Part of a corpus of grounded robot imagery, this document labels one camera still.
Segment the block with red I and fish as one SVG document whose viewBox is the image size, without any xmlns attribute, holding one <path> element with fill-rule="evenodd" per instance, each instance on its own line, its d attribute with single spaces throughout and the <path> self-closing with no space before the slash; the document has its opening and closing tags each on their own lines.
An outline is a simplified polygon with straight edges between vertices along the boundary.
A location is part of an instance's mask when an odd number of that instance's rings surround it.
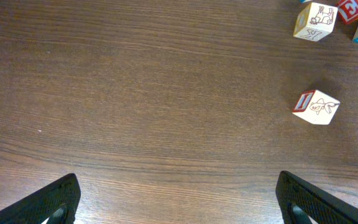
<svg viewBox="0 0 358 224">
<path fill-rule="evenodd" d="M 292 113 L 311 124 L 328 125 L 340 104 L 322 91 L 310 90 L 300 95 Z"/>
</svg>

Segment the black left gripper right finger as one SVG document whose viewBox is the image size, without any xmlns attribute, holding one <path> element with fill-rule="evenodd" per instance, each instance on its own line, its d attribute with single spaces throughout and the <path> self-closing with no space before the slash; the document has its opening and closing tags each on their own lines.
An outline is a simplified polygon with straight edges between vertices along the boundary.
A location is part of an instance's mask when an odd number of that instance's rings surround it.
<svg viewBox="0 0 358 224">
<path fill-rule="evenodd" d="M 289 171 L 281 171 L 275 193 L 286 224 L 358 223 L 358 208 Z"/>
</svg>

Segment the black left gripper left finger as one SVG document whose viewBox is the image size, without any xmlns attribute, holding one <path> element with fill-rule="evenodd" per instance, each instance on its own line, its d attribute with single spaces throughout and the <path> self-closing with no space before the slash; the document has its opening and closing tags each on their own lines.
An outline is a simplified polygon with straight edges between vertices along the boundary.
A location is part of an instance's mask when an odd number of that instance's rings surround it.
<svg viewBox="0 0 358 224">
<path fill-rule="evenodd" d="M 0 224 L 73 224 L 80 197 L 81 190 L 76 175 L 67 174 L 0 210 Z"/>
</svg>

